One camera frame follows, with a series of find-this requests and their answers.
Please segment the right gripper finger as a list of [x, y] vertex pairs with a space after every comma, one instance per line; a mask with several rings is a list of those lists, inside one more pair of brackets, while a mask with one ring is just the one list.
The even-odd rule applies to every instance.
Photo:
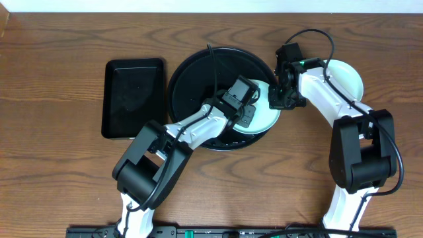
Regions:
[[285, 62], [284, 50], [283, 49], [276, 50], [276, 68], [274, 70], [275, 76], [279, 77], [281, 75], [284, 62]]
[[280, 85], [270, 85], [268, 87], [268, 102], [270, 109], [285, 108], [284, 92]]

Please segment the light blue plate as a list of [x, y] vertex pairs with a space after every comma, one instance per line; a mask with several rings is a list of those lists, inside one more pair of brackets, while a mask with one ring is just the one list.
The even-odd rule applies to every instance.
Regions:
[[242, 134], [259, 134], [270, 129], [278, 120], [281, 110], [270, 109], [268, 100], [269, 84], [263, 81], [252, 79], [258, 88], [260, 89], [260, 96], [258, 100], [252, 105], [255, 107], [252, 120], [248, 127], [244, 127], [244, 119], [238, 121], [234, 125], [233, 129]]
[[358, 101], [364, 95], [364, 84], [360, 74], [349, 64], [337, 59], [330, 60], [328, 70], [334, 78]]

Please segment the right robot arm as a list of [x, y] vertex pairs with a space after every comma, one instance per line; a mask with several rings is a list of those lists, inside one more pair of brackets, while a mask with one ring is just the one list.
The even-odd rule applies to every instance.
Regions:
[[336, 187], [323, 227], [358, 231], [370, 198], [397, 172], [393, 117], [361, 103], [363, 83], [348, 64], [304, 58], [296, 43], [284, 44], [276, 58], [279, 82], [269, 87], [270, 108], [310, 102], [332, 128], [328, 163]]

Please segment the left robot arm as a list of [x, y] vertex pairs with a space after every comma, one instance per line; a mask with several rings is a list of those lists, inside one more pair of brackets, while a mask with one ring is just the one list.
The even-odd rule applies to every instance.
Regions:
[[146, 123], [112, 171], [123, 202], [114, 236], [147, 237], [155, 208], [170, 194], [193, 151], [231, 129], [259, 96], [258, 83], [239, 76], [229, 90], [216, 91], [184, 120]]

